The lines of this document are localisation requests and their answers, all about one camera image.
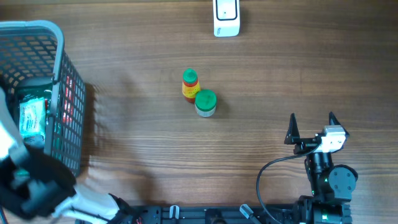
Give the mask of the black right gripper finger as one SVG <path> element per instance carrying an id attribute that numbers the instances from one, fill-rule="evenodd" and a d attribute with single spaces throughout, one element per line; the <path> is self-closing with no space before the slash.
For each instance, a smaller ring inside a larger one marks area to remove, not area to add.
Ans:
<path id="1" fill-rule="evenodd" d="M 299 129 L 297 126 L 297 120 L 295 117 L 295 113 L 292 113 L 290 115 L 290 121 L 289 121 L 289 128 L 287 130 L 286 134 L 286 139 L 299 139 L 300 138 L 300 133 Z"/>
<path id="2" fill-rule="evenodd" d="M 329 120 L 329 125 L 340 125 L 345 132 L 345 136 L 349 137 L 349 132 L 347 132 L 347 130 L 343 127 L 343 125 L 337 120 L 335 114 L 332 111 L 329 112 L 328 120 Z"/>

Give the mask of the green lid jar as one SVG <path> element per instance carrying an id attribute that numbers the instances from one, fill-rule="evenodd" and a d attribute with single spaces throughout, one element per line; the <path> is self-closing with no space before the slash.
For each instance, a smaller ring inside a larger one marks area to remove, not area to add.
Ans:
<path id="1" fill-rule="evenodd" d="M 217 97 L 212 90 L 199 91 L 195 98 L 195 111 L 201 117 L 212 116 L 216 111 Z"/>

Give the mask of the red sauce bottle green cap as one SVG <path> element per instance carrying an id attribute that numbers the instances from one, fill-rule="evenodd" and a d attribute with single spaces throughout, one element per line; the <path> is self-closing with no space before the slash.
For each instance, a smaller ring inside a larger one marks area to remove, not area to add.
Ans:
<path id="1" fill-rule="evenodd" d="M 201 90 L 198 75 L 192 68 L 183 73 L 182 94 L 189 103 L 194 103 L 197 93 Z"/>

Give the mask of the green glove package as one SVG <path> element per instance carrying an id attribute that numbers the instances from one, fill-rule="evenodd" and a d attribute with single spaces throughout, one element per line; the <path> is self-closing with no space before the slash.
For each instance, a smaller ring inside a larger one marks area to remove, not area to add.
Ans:
<path id="1" fill-rule="evenodd" d="M 19 128 L 19 113 L 20 113 L 20 104 L 23 102 L 27 102 L 31 99 L 36 99 L 36 98 L 45 98 L 45 110 L 46 110 L 46 115 L 45 115 L 45 131 L 46 131 L 46 125 L 48 122 L 48 116 L 50 113 L 49 106 L 51 103 L 51 97 L 52 97 L 52 85 L 49 84 L 44 84 L 44 85 L 37 85 L 37 86 L 24 86 L 20 87 L 16 91 L 17 95 L 17 108 L 15 110 L 15 121 L 17 124 L 17 127 Z M 37 150 L 44 150 L 45 147 L 45 136 L 42 137 L 41 135 L 36 135 L 32 136 L 29 138 L 22 138 L 23 142 L 25 145 L 31 147 L 32 149 L 37 149 Z"/>

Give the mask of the teal wipes packet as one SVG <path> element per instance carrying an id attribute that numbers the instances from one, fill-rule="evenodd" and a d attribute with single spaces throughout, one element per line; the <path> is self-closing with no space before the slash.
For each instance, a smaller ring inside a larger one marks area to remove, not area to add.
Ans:
<path id="1" fill-rule="evenodd" d="M 31 99 L 20 104 L 19 131 L 23 138 L 45 136 L 45 98 Z"/>

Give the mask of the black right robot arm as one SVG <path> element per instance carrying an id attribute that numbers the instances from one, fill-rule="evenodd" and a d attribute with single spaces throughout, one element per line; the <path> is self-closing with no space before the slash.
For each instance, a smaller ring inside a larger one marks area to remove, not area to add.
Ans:
<path id="1" fill-rule="evenodd" d="M 312 138 L 299 134 L 295 115 L 290 115 L 286 145 L 293 145 L 294 156 L 304 157 L 305 171 L 312 195 L 302 195 L 294 203 L 292 219 L 295 223 L 351 223 L 348 203 L 356 188 L 358 173 L 347 165 L 335 165 L 332 154 L 343 149 L 349 132 L 333 113 L 329 124 Z"/>

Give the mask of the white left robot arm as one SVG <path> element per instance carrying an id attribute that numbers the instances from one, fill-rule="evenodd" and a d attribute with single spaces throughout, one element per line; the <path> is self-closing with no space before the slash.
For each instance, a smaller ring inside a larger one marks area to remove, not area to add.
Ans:
<path id="1" fill-rule="evenodd" d="M 1 206 L 18 217 L 72 217 L 88 223 L 122 223 L 120 199 L 76 181 L 60 161 L 27 147 L 1 93 Z"/>

